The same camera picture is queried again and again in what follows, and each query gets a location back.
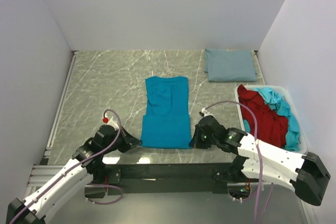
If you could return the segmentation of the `teal blue t-shirt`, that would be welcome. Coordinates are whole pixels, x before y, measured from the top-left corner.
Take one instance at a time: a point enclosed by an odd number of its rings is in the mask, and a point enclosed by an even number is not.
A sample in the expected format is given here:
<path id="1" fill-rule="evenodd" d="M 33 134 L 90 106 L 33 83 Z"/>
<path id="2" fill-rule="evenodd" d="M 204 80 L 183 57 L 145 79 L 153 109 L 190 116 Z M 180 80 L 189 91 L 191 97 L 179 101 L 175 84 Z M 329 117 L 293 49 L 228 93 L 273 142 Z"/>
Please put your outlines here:
<path id="1" fill-rule="evenodd" d="M 189 149 L 188 78 L 153 76 L 145 80 L 145 86 L 147 103 L 142 121 L 142 146 Z"/>

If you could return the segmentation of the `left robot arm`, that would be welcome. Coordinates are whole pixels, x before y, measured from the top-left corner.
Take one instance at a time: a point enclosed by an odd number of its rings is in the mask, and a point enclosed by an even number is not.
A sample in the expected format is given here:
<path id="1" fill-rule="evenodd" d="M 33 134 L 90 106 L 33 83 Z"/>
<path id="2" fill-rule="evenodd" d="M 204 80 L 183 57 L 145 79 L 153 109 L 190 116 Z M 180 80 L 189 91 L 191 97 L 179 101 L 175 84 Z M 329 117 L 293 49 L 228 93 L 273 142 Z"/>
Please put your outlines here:
<path id="1" fill-rule="evenodd" d="M 76 149 L 72 158 L 39 190 L 23 200 L 14 199 L 7 208 L 6 223 L 45 223 L 47 212 L 76 189 L 93 183 L 109 187 L 105 154 L 125 153 L 142 144 L 123 127 L 103 125 L 95 135 Z"/>

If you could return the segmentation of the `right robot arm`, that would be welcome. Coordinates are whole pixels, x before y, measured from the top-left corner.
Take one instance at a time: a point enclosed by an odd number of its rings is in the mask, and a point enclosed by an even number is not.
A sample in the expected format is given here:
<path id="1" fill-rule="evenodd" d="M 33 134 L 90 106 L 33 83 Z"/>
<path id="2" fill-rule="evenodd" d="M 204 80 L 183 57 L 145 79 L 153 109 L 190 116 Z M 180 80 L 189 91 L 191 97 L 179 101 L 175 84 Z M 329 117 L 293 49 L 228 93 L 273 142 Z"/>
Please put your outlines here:
<path id="1" fill-rule="evenodd" d="M 240 183 L 262 179 L 292 190 L 301 200 L 313 206 L 321 205 L 331 178 L 317 154 L 290 152 L 255 140 L 253 135 L 243 130 L 225 128 L 211 114 L 201 115 L 191 146 L 201 149 L 216 146 L 226 153 L 235 154 L 227 169 L 212 173 L 218 182 Z"/>

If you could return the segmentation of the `black mounting beam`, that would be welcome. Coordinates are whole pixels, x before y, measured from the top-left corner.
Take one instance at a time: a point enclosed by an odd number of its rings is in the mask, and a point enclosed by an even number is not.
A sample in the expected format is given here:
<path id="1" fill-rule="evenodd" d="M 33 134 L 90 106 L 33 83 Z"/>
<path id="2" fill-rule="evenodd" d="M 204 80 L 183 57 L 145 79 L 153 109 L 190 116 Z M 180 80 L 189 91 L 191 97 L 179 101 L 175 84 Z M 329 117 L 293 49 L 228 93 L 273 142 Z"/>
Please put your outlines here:
<path id="1" fill-rule="evenodd" d="M 116 164 L 106 165 L 93 184 L 118 186 L 126 194 L 192 193 L 226 194 L 229 184 L 256 182 L 231 163 Z"/>

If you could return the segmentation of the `red t-shirt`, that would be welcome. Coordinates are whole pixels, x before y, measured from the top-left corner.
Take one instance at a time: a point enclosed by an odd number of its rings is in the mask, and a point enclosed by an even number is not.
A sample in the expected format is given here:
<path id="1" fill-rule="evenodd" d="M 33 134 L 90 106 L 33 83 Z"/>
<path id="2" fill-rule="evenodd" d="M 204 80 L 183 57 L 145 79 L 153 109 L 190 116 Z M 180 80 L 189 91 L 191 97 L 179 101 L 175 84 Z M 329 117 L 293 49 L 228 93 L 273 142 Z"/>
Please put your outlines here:
<path id="1" fill-rule="evenodd" d="M 286 145 L 288 119 L 278 115 L 265 104 L 262 96 L 253 90 L 247 90 L 242 84 L 237 89 L 242 117 L 248 122 L 250 133 L 257 129 L 257 138 L 276 147 Z"/>

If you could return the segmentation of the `folded grey-blue t-shirt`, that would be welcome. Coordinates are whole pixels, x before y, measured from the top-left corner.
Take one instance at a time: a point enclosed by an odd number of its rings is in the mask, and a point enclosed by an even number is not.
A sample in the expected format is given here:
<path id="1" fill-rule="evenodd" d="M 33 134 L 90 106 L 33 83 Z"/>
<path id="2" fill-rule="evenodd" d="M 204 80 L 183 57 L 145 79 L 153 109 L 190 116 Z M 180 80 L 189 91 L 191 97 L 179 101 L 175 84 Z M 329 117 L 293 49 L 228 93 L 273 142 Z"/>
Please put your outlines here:
<path id="1" fill-rule="evenodd" d="M 209 82 L 255 82 L 257 74 L 250 50 L 205 50 L 205 68 Z"/>

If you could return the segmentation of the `light blue t-shirt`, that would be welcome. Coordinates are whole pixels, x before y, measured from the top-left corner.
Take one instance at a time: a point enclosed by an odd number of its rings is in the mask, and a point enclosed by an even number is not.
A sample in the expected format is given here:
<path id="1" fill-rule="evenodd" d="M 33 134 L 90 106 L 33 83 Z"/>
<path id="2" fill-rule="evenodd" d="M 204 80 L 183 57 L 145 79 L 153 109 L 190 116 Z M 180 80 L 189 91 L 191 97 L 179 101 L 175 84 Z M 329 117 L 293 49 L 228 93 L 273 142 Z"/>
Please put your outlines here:
<path id="1" fill-rule="evenodd" d="M 274 110 L 278 115 L 284 116 L 288 119 L 288 131 L 286 134 L 286 145 L 283 148 L 287 151 L 297 152 L 300 150 L 300 127 L 298 121 L 291 110 L 291 106 L 285 100 L 284 96 L 276 92 L 269 87 L 253 88 L 253 91 L 257 91 L 265 101 L 265 104 L 269 105 L 271 110 Z M 245 131 L 250 133 L 248 122 L 243 119 L 243 125 Z"/>

